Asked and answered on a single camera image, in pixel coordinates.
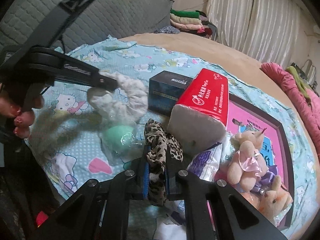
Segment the person's left hand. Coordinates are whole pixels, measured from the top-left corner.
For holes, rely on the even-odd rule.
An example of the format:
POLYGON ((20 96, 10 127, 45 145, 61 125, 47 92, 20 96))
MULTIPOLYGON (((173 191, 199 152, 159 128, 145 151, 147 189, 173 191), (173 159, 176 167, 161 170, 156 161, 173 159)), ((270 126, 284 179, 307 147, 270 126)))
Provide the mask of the person's left hand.
POLYGON ((21 107, 11 100, 9 94, 2 87, 1 83, 1 116, 14 120, 15 129, 13 133, 17 137, 28 138, 30 136, 30 126, 35 121, 35 114, 32 109, 41 109, 43 107, 43 96, 40 94, 34 98, 32 109, 22 112, 21 107))

